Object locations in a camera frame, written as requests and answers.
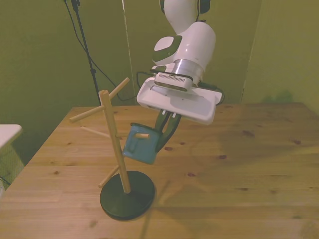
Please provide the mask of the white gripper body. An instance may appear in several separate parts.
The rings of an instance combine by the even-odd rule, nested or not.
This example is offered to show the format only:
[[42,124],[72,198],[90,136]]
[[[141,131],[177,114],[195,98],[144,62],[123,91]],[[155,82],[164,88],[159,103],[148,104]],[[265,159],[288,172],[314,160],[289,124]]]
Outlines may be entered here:
[[158,86],[155,79],[145,80],[139,90],[138,103],[149,109],[165,110],[201,124],[212,124],[222,93],[197,87],[183,92]]

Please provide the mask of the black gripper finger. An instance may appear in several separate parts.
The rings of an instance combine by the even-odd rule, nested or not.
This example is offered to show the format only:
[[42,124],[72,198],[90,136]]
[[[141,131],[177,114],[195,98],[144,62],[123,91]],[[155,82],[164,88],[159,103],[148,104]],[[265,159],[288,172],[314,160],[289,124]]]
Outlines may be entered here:
[[158,114],[154,130],[157,130],[159,132],[162,132],[164,126],[166,125],[168,121],[168,111],[166,110],[161,110]]
[[181,120],[181,115],[175,114],[175,113],[168,113],[168,121],[166,125],[164,126],[162,132],[159,132],[160,137],[156,145],[156,152],[159,152],[170,140],[170,138],[175,133],[180,123],[180,120]]

